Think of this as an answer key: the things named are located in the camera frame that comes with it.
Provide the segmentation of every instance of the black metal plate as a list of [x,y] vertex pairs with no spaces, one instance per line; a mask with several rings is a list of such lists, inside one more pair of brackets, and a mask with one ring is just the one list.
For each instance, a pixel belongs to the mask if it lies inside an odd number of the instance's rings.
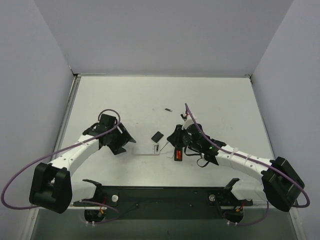
[[[103,186],[102,191],[110,203],[112,195],[118,193],[116,208],[121,212],[121,219],[145,220],[187,220],[220,219],[221,214],[209,195],[216,196],[220,206],[240,206],[229,190],[224,187],[117,187]],[[89,204],[75,202],[74,206]],[[108,219],[116,217],[112,210],[106,211]]]

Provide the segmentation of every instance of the small black object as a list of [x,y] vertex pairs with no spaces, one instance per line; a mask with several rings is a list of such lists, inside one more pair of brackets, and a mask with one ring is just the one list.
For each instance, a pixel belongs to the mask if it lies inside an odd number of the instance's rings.
[[164,135],[157,131],[155,135],[153,135],[153,137],[151,138],[152,141],[154,141],[155,143],[158,143],[160,141],[160,139],[162,139]]
[[84,219],[89,223],[92,223],[93,221],[95,223],[99,223],[106,215],[106,212],[102,213],[100,210],[84,210]]
[[239,223],[244,218],[244,211],[237,211],[236,209],[226,210],[223,213],[223,218],[229,220],[232,223]]
[[187,116],[184,116],[182,113],[180,114],[180,117],[181,117],[183,120],[187,120]]

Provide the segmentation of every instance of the mounting bolt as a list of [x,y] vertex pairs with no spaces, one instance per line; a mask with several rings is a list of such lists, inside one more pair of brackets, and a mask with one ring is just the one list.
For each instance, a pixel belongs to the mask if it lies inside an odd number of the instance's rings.
[[119,199],[118,195],[112,195],[112,197],[111,197],[111,200],[114,203],[118,202],[118,199]]
[[216,196],[213,195],[213,194],[210,194],[209,200],[210,200],[211,202],[214,202],[214,201],[216,200]]

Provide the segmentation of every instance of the red object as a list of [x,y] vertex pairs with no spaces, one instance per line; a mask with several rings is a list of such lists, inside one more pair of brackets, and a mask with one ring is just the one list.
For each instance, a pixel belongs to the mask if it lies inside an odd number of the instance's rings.
[[179,150],[176,151],[176,159],[181,160],[181,151]]

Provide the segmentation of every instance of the black bracket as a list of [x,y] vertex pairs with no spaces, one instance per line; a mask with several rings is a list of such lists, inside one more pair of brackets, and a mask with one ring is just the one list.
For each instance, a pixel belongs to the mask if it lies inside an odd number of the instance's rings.
[[[107,114],[100,116],[99,122],[93,124],[86,129],[82,134],[97,136],[112,129],[117,124],[117,118]],[[133,137],[129,134],[125,126],[120,122],[118,127],[112,132],[99,137],[99,149],[103,146],[108,146],[114,155],[126,152],[123,148],[128,142],[136,143]]]
[[[272,167],[280,170],[302,188],[305,188],[304,182],[285,158],[277,157],[276,160],[270,160],[270,162],[272,163]],[[263,191],[268,201],[277,209],[283,212],[289,212],[301,191],[271,169],[262,171],[262,175]]]
[[71,199],[70,172],[65,167],[60,169],[39,163],[34,169],[29,202],[61,214],[68,208]]

